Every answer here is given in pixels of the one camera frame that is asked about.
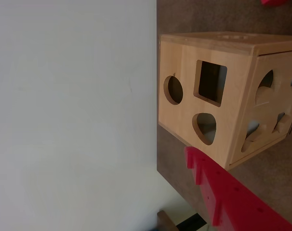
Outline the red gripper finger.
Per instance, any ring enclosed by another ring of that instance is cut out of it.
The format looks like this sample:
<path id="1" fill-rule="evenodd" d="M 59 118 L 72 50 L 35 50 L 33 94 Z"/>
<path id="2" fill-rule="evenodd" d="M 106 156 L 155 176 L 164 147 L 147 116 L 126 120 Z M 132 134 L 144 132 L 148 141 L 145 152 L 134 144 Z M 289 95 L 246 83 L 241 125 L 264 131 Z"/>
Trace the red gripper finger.
<path id="1" fill-rule="evenodd" d="M 185 155 L 212 225 L 219 231 L 292 231 L 290 222 L 204 152 L 186 147 Z"/>

